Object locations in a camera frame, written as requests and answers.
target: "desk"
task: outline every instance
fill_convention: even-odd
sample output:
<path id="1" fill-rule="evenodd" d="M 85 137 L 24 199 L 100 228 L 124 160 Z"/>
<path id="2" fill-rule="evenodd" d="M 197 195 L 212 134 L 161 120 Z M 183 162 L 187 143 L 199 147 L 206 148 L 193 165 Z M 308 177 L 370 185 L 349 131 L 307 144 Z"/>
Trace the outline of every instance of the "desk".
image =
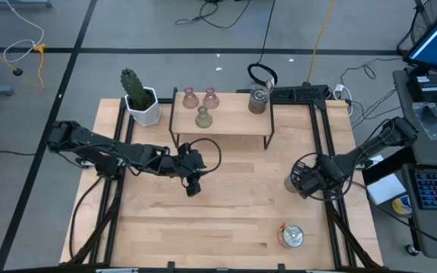
<path id="1" fill-rule="evenodd" d="M 94 132 L 112 137 L 119 103 L 119 99 L 101 100 Z M 327 106 L 336 152 L 348 152 L 355 144 L 347 105 L 328 101 Z M 157 125 L 134 126 L 132 143 L 173 146 L 168 132 L 171 105 L 161 107 L 162 117 Z M 307 106 L 275 105 L 274 119 L 276 135 L 266 151 L 256 136 L 212 136 L 222 148 L 222 165 L 202 178 L 202 192 L 193 198 L 186 196 L 177 178 L 126 175 L 111 266 L 163 268 L 168 261 L 174 261 L 177 268 L 277 268 L 278 263 L 284 263 L 287 269 L 333 269 L 325 206 L 289 193 L 283 185 L 292 164 L 315 151 L 310 111 Z M 197 137 L 186 135 L 183 141 Z M 197 143 L 195 148 L 202 153 L 206 165 L 216 164 L 213 145 Z M 83 171 L 77 199 L 95 180 L 94 170 Z M 362 183 L 359 173 L 355 174 L 355 181 Z M 80 207 L 75 251 L 95 227 L 101 195 L 102 184 Z M 365 192 L 352 187 L 345 203 L 354 236 L 373 260 L 382 264 Z M 277 231 L 284 221 L 303 229 L 302 246 L 285 249 L 279 245 Z M 341 261 L 346 265 L 344 240 L 338 229 L 337 234 Z M 98 261 L 104 256 L 102 245 L 106 239 L 107 234 L 103 234 Z M 67 260 L 68 237 L 61 254 L 61 261 Z"/>
<path id="2" fill-rule="evenodd" d="M 417 134 L 417 141 L 411 147 L 405 147 L 394 155 L 389 156 L 386 160 L 365 170 L 363 172 L 363 178 L 367 184 L 394 173 L 406 163 L 437 166 L 437 140 L 429 139 L 414 114 L 412 109 L 413 100 L 406 86 L 409 79 L 407 72 L 394 71 L 392 76 L 394 78 L 399 102 L 401 103 L 402 113 L 404 117 L 419 130 L 419 133 Z"/>
<path id="3" fill-rule="evenodd" d="M 395 88 L 398 91 L 399 102 L 401 103 L 404 117 L 419 130 L 419 133 L 417 134 L 417 141 L 411 147 L 405 147 L 394 155 L 389 156 L 386 160 L 363 171 L 366 184 L 377 181 L 381 177 L 394 173 L 399 169 L 401 169 L 402 176 L 406 177 L 409 175 L 409 163 L 437 166 L 437 140 L 430 140 L 428 138 L 413 112 L 413 100 L 406 86 L 408 81 L 407 72 L 394 71 L 392 76 Z M 413 186 L 405 184 L 405 187 L 413 207 L 413 217 L 409 219 L 409 223 L 437 237 L 437 211 L 421 209 L 418 206 Z M 437 258 L 437 243 L 435 241 L 415 232 L 412 235 L 415 249 L 422 250 L 425 256 Z"/>

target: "silver lid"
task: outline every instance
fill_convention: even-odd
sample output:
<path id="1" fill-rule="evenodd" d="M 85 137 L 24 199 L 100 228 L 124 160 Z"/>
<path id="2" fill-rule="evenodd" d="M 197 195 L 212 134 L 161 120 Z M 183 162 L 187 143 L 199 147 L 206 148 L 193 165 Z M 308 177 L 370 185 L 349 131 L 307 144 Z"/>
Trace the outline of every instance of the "silver lid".
<path id="1" fill-rule="evenodd" d="M 265 102 L 267 101 L 268 95 L 261 89 L 253 89 L 252 96 L 256 101 Z"/>
<path id="2" fill-rule="evenodd" d="M 291 247 L 297 247 L 303 243 L 303 231 L 298 226 L 288 225 L 282 236 L 285 243 Z"/>

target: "wooden tabletop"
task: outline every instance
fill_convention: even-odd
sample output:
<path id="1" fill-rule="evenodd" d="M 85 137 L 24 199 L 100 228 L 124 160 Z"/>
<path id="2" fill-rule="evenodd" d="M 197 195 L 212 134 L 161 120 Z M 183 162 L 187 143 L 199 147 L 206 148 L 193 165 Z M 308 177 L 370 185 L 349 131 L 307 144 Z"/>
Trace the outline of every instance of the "wooden tabletop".
<path id="1" fill-rule="evenodd" d="M 101 100 L 94 132 L 112 137 L 119 102 Z M 335 151 L 348 152 L 355 145 L 346 104 L 328 101 L 327 106 Z M 161 107 L 157 125 L 145 128 L 135 123 L 133 143 L 173 147 L 168 132 L 171 105 Z M 284 263 L 287 269 L 333 269 L 324 205 L 289 193 L 283 185 L 293 163 L 315 150 L 309 110 L 302 105 L 275 105 L 274 111 L 275 136 L 266 151 L 262 138 L 208 136 L 222 148 L 222 165 L 202 178 L 202 192 L 195 197 L 187 197 L 177 178 L 126 175 L 111 266 L 163 268 L 175 261 L 179 268 L 277 268 Z M 182 137 L 182 142 L 190 142 L 203 135 Z M 322 143 L 326 150 L 324 137 Z M 194 148 L 209 168 L 215 166 L 218 154 L 213 145 L 197 143 Z M 313 157 L 306 162 L 312 164 Z M 95 180 L 93 169 L 83 171 L 77 199 Z M 363 182 L 360 173 L 354 180 Z M 95 227 L 102 185 L 85 198 L 77 214 L 74 251 Z M 345 203 L 352 233 L 374 261 L 382 264 L 365 192 L 352 187 Z M 301 227 L 303 245 L 285 249 L 279 244 L 277 232 L 283 222 Z M 344 240 L 337 232 L 346 265 Z M 105 240 L 107 234 L 101 238 L 102 243 Z M 61 260 L 69 260 L 68 238 Z"/>
<path id="2" fill-rule="evenodd" d="M 195 93 L 200 103 L 205 93 Z M 271 111 L 269 103 L 262 114 L 254 114 L 247 107 L 249 94 L 219 93 L 220 104 L 215 109 L 209 109 L 212 116 L 212 125 L 208 128 L 200 128 L 195 124 L 198 115 L 197 108 L 187 109 L 183 106 L 184 93 L 176 93 L 173 124 L 173 133 L 204 133 L 204 134 L 227 134 L 268 136 L 272 132 Z"/>

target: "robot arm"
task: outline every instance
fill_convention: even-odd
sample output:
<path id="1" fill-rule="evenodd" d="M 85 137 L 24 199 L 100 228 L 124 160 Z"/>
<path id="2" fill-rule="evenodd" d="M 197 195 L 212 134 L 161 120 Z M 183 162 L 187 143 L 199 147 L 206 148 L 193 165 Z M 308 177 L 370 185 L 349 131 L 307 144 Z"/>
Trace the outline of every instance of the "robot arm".
<path id="1" fill-rule="evenodd" d="M 178 148 L 178 155 L 171 156 L 168 147 L 129 145 L 93 133 L 75 121 L 56 121 L 47 145 L 50 152 L 74 152 L 80 160 L 94 164 L 98 176 L 108 179 L 121 175 L 118 170 L 122 165 L 158 176 L 187 178 L 190 197 L 200 192 L 199 179 L 205 174 L 201 154 L 188 143 Z"/>
<path id="2" fill-rule="evenodd" d="M 329 157 L 319 155 L 314 167 L 298 161 L 291 172 L 291 183 L 306 199 L 317 190 L 342 187 L 355 165 L 388 146 L 410 146 L 417 139 L 418 130 L 405 118 L 393 118 L 383 124 L 378 136 L 366 141 L 347 154 Z"/>

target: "chair wheel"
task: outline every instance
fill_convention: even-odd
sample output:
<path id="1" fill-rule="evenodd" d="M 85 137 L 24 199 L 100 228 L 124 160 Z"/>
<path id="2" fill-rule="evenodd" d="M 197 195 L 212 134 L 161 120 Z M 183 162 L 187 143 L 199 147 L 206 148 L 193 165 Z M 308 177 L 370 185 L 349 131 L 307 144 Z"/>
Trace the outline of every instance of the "chair wheel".
<path id="1" fill-rule="evenodd" d="M 413 244 L 408 244 L 404 247 L 409 255 L 415 257 L 419 255 L 419 251 L 414 248 Z"/>

